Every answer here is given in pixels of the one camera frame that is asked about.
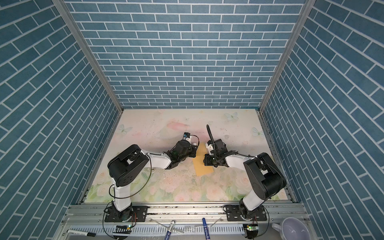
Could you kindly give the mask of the brown paper envelope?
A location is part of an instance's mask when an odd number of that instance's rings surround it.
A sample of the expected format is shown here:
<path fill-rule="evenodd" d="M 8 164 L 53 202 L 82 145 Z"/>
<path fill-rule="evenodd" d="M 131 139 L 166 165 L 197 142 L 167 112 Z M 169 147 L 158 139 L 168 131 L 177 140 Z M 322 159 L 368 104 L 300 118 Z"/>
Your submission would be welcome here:
<path fill-rule="evenodd" d="M 193 165 L 195 168 L 196 175 L 198 177 L 208 175 L 214 172 L 213 167 L 205 166 L 204 164 L 205 154 L 207 154 L 206 146 L 204 143 L 200 143 L 196 152 L 196 157 L 193 158 Z"/>

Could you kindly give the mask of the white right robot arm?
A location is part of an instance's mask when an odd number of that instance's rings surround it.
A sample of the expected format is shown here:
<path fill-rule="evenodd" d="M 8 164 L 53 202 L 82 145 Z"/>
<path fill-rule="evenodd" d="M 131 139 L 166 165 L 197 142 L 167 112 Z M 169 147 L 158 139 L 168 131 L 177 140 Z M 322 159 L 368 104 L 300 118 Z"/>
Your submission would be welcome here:
<path fill-rule="evenodd" d="M 239 202 L 240 214 L 246 220 L 254 218 L 262 204 L 287 185 L 284 175 L 267 153 L 251 156 L 229 151 L 220 139 L 208 141 L 206 149 L 205 166 L 224 166 L 247 173 L 252 190 Z"/>

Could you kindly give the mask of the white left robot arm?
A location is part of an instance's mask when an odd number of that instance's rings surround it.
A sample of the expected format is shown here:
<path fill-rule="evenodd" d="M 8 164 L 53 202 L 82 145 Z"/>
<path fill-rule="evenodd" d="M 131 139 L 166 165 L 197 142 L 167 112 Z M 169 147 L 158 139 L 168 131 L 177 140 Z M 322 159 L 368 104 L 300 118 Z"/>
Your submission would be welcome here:
<path fill-rule="evenodd" d="M 190 137 L 184 137 L 171 149 L 163 153 L 150 153 L 138 145 L 129 146 L 108 163 L 113 184 L 109 195 L 114 199 L 110 207 L 104 210 L 107 223 L 135 222 L 131 198 L 139 191 L 131 193 L 131 183 L 144 168 L 170 170 L 187 158 L 196 157 L 200 143 L 192 143 Z"/>

